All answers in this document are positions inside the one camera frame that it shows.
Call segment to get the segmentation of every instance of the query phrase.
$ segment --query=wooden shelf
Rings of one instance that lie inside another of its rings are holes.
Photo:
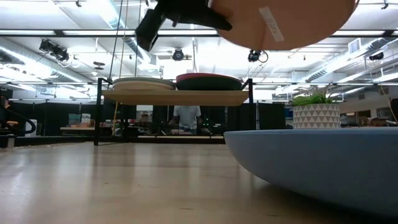
[[[125,105],[239,106],[248,91],[105,90],[103,96]]]

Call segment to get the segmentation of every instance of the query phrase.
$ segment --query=potted plant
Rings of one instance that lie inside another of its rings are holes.
[[[293,99],[295,129],[340,128],[340,108],[324,88],[313,86],[308,96]]]

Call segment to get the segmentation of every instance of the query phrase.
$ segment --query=person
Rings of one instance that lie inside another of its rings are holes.
[[[197,134],[198,124],[201,124],[199,106],[174,106],[173,119],[169,124],[178,124],[178,129]]]

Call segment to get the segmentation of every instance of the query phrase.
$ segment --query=ceiling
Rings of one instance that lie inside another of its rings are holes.
[[[106,12],[110,9],[100,2],[103,0],[80,1],[81,7],[77,7],[75,1],[72,0],[0,0],[0,14],[2,15],[0,27],[2,29],[110,29],[109,23],[106,22],[106,16],[108,16]],[[113,2],[116,6],[115,12],[119,13],[121,9],[121,17],[126,27],[135,29],[147,8],[144,1],[142,4],[137,0],[130,0],[128,3],[127,0]],[[398,0],[389,0],[389,3],[391,6],[382,10],[383,0],[361,0],[357,10],[342,29],[398,29],[398,7],[396,7]],[[177,27],[172,27],[172,23],[166,21],[162,29],[208,28],[190,24],[178,24]],[[0,37],[0,39],[11,41],[29,52],[51,60],[54,64],[58,63],[52,56],[44,55],[39,50],[43,38]],[[48,39],[54,44],[67,48],[70,57],[75,58],[67,63],[61,63],[63,67],[67,67],[64,73],[72,72],[74,76],[89,80],[108,77],[109,74],[112,78],[134,75],[161,77],[164,71],[158,69],[159,67],[165,69],[180,67],[185,72],[191,72],[194,70],[193,60],[174,62],[170,59],[172,52],[176,48],[181,48],[186,55],[193,55],[195,51],[198,72],[219,73],[238,78],[251,77],[255,82],[291,82],[294,74],[308,73],[328,63],[328,60],[346,51],[348,44],[354,40],[354,38],[327,38],[301,49],[267,52],[269,59],[266,63],[252,63],[248,62],[249,49],[234,45],[221,37],[196,37],[194,39],[162,37],[151,51],[158,57],[156,62],[158,68],[137,68],[136,65],[140,63],[137,62],[134,51],[128,45],[123,45],[122,39],[109,37],[98,40],[71,37]],[[397,53],[395,45],[389,46],[385,51],[391,58]],[[104,70],[95,70],[96,66],[93,62],[105,63]],[[344,73],[342,77],[345,77],[365,69],[364,60],[358,60],[335,72]],[[164,78],[174,78],[179,75],[173,72],[168,72],[167,77]]]

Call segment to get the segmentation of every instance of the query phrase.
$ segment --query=green plant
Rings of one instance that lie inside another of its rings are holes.
[[[326,87],[319,88],[318,86],[312,86],[308,91],[308,96],[297,96],[293,99],[293,106],[305,106],[319,103],[332,103],[333,100],[330,98],[329,92],[330,83]]]

